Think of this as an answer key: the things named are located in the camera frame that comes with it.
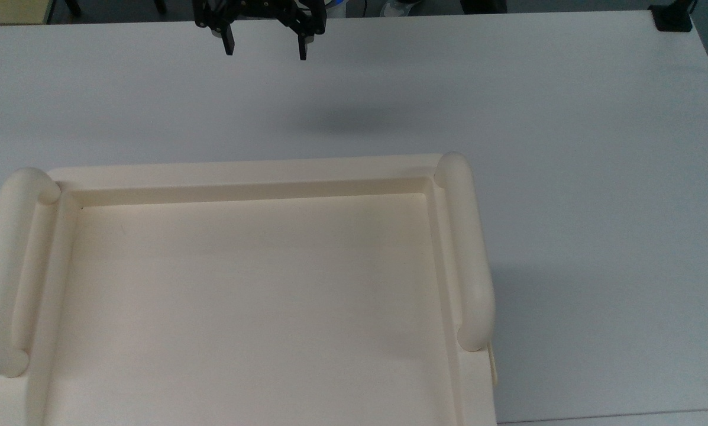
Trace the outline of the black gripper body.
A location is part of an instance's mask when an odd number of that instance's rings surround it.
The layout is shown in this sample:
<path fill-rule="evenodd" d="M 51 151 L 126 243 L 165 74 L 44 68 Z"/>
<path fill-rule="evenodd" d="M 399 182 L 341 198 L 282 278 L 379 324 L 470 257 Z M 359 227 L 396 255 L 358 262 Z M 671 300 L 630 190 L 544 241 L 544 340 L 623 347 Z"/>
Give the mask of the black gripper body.
<path fill-rule="evenodd" d="M 192 11 L 196 26 L 215 36 L 243 19 L 278 21 L 304 36 L 326 32 L 324 1 L 193 1 Z"/>

